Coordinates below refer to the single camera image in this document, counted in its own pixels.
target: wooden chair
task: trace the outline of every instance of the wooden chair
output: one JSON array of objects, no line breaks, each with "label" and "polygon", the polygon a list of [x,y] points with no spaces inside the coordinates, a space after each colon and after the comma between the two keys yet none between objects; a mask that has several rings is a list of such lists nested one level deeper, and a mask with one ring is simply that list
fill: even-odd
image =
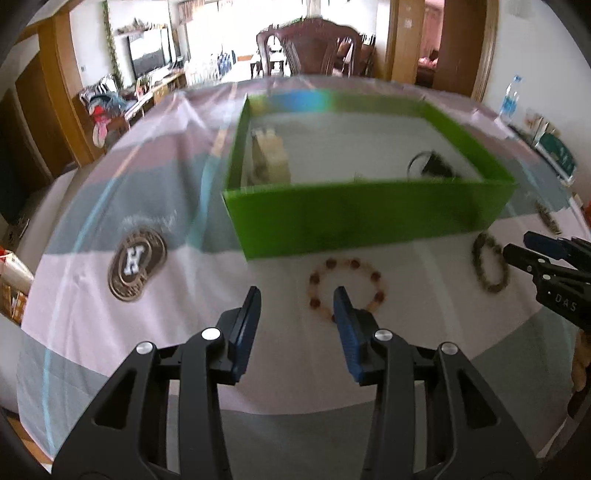
[{"label": "wooden chair", "polygon": [[269,25],[256,36],[264,75],[271,75],[268,40],[277,37],[283,46],[292,75],[320,74],[331,76],[341,42],[351,40],[353,52],[349,75],[360,75],[362,40],[352,27],[337,25],[322,18],[303,18],[280,27]]}]

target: striped tablecloth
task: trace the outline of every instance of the striped tablecloth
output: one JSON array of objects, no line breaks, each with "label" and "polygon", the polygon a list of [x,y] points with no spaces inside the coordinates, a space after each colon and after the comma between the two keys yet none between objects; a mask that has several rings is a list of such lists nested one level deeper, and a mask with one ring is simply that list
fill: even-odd
[{"label": "striped tablecloth", "polygon": [[[352,381],[335,325],[309,307],[309,275],[329,255],[376,266],[388,286],[375,315],[379,325],[415,345],[456,342],[535,450],[561,424],[575,329],[536,303],[531,277],[520,271],[512,269],[500,294],[484,292],[470,260],[477,232],[244,259],[220,193],[245,95],[314,88],[427,96],[458,118],[478,107],[414,86],[329,77],[271,77],[164,99],[91,173],[37,270],[22,325],[18,406],[24,427],[50,457],[138,342],[185,342],[214,325],[224,310],[241,305],[248,287],[257,285],[263,308],[248,372],[237,387],[220,389],[235,478],[359,478],[375,390]],[[467,128],[519,183],[489,229],[499,243],[521,244],[527,230],[548,233],[535,199],[550,208],[564,236],[591,240],[580,212],[539,156],[520,141]],[[109,291],[108,269],[137,226],[157,230],[168,256],[142,297],[126,303]],[[354,303],[366,303],[362,290],[351,289]],[[173,432],[174,415],[170,423]],[[171,451],[175,441],[171,435]],[[177,465],[170,455],[169,466]]]}]

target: plastic bottle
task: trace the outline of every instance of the plastic bottle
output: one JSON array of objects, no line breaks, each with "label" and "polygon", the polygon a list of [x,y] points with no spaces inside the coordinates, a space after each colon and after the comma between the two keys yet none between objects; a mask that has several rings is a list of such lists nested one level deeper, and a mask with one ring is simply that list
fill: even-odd
[{"label": "plastic bottle", "polygon": [[505,98],[503,98],[503,104],[501,105],[501,111],[499,111],[499,117],[503,123],[509,125],[515,111],[517,110],[517,102],[519,101],[519,87],[521,85],[521,77],[515,75],[513,82],[507,87]]}]

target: green box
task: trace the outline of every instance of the green box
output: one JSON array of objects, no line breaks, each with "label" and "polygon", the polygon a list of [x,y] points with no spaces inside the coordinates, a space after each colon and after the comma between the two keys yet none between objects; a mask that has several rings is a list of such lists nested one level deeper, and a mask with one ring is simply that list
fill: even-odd
[{"label": "green box", "polygon": [[[251,119],[288,112],[422,117],[472,163],[482,181],[389,179],[241,186]],[[304,90],[247,97],[223,197],[244,255],[251,259],[485,230],[516,186],[513,177],[490,152],[428,102]]]}]

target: circular patch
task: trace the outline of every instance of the circular patch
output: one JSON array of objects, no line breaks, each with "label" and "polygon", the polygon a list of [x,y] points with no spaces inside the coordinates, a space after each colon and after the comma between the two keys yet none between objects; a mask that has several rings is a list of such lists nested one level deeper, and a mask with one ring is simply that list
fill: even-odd
[{"label": "circular patch", "polygon": [[148,227],[132,231],[111,261],[109,289],[122,301],[138,299],[165,260],[166,244],[158,232]]}]

